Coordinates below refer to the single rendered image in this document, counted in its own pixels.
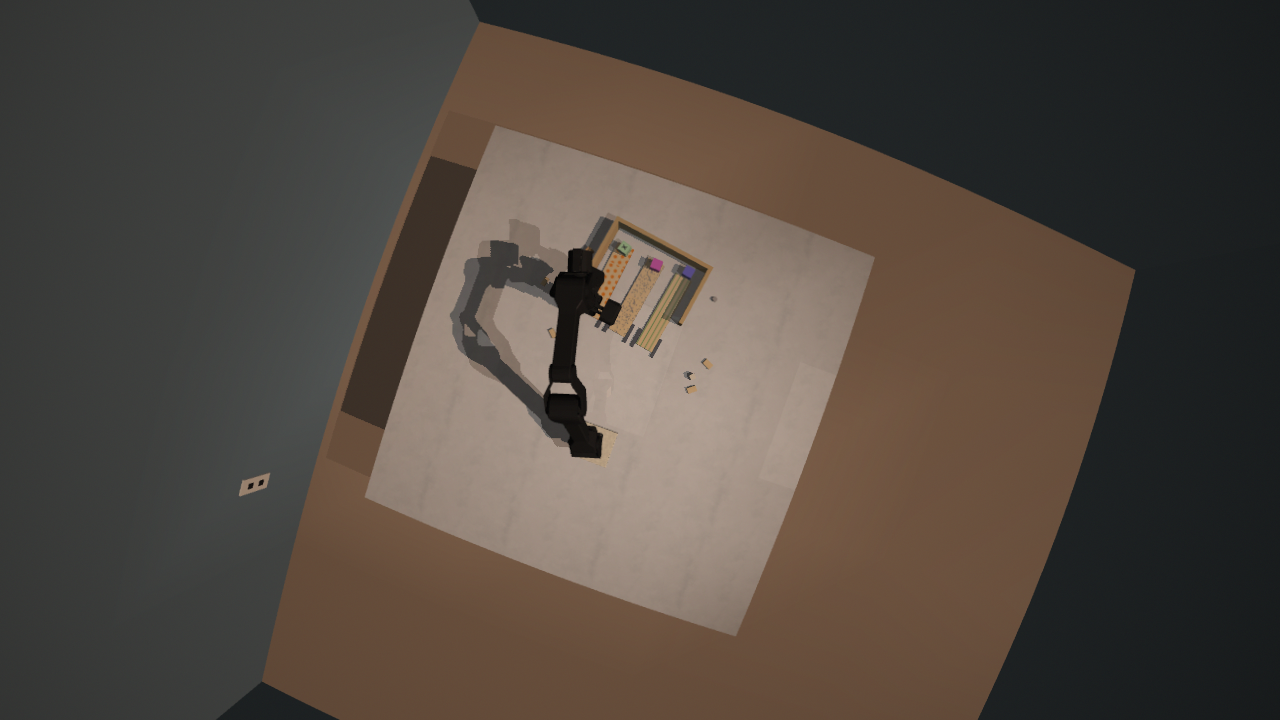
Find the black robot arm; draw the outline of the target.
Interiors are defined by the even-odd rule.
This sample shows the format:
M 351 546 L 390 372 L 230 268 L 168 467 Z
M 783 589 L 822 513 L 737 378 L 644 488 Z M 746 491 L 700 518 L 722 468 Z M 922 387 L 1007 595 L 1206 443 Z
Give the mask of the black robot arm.
M 568 251 L 568 272 L 556 275 L 552 293 L 559 307 L 556 332 L 553 364 L 549 368 L 550 384 L 544 398 L 545 413 L 552 421 L 564 424 L 570 432 L 570 451 L 572 457 L 602 457 L 603 434 L 596 427 L 588 427 L 584 416 L 588 411 L 586 389 L 579 380 L 575 356 L 579 337 L 579 319 L 593 300 L 591 290 L 598 290 L 604 282 L 604 273 L 593 266 L 593 251 L 571 249 Z M 550 395 L 553 383 L 571 383 L 576 395 Z

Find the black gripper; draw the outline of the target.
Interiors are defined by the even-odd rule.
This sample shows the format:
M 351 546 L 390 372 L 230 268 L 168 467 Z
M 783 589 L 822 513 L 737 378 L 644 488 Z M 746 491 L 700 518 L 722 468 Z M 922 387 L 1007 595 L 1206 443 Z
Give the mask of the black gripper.
M 607 302 L 605 302 L 605 306 L 603 307 L 600 305 L 602 304 L 602 299 L 603 299 L 602 295 L 598 293 L 596 299 L 595 299 L 594 293 L 596 291 L 591 290 L 591 292 L 593 292 L 593 300 L 588 305 L 588 307 L 584 310 L 584 313 L 586 313 L 590 316 L 594 316 L 595 314 L 600 314 L 600 316 L 599 316 L 600 322 L 604 322 L 608 325 L 614 325 L 616 318 L 618 316 L 620 310 L 621 310 L 621 304 L 616 302 L 612 299 L 608 299 Z M 598 309 L 600 309 L 602 311 L 598 310 Z

